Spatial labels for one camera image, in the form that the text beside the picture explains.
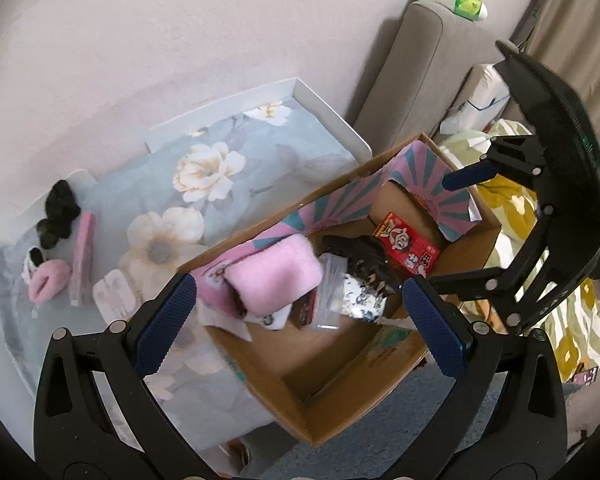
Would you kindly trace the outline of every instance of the wall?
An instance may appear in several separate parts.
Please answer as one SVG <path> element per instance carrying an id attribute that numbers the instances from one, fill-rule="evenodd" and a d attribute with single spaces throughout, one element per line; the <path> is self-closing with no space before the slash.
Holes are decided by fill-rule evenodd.
<path id="1" fill-rule="evenodd" d="M 408 0 L 0 0 L 0 218 L 136 132 L 299 75 L 351 120 Z M 508 38 L 529 0 L 485 0 Z"/>

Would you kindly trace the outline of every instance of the beige sofa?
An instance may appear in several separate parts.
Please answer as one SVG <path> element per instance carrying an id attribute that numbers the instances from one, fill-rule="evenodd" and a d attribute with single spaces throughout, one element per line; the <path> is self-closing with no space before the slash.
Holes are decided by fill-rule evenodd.
<path id="1" fill-rule="evenodd" d="M 411 4 L 354 129 L 374 153 L 434 133 L 472 67 L 502 60 L 497 39 L 439 4 Z"/>

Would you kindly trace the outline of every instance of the beige curtain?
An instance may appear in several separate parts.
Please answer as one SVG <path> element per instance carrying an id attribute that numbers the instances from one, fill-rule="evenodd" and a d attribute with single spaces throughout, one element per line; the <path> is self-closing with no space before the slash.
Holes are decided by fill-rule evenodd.
<path id="1" fill-rule="evenodd" d="M 546 0 L 526 52 L 575 88 L 600 140 L 600 0 Z"/>

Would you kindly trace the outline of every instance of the blue gripper pad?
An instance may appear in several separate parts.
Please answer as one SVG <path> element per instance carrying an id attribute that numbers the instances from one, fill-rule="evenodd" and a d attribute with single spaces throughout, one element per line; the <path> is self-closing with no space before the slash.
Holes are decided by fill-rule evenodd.
<path id="1" fill-rule="evenodd" d="M 457 379 L 466 368 L 462 340 L 415 278 L 404 282 L 402 302 L 442 373 Z"/>
<path id="2" fill-rule="evenodd" d="M 148 323 L 136 343 L 138 376 L 155 374 L 196 304 L 196 280 L 186 274 Z"/>
<path id="3" fill-rule="evenodd" d="M 447 191 L 457 191 L 465 187 L 473 186 L 487 180 L 491 180 L 498 174 L 498 167 L 490 160 L 481 160 L 471 164 L 462 170 L 447 173 L 442 179 L 442 187 Z"/>

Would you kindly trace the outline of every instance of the pink scrunchie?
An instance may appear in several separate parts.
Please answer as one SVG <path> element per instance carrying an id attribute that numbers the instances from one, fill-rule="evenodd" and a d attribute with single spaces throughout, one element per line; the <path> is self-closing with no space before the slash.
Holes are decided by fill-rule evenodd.
<path id="1" fill-rule="evenodd" d="M 62 260 L 49 260 L 40 265 L 29 283 L 29 299 L 35 303 L 45 303 L 63 290 L 71 278 L 69 265 Z"/>

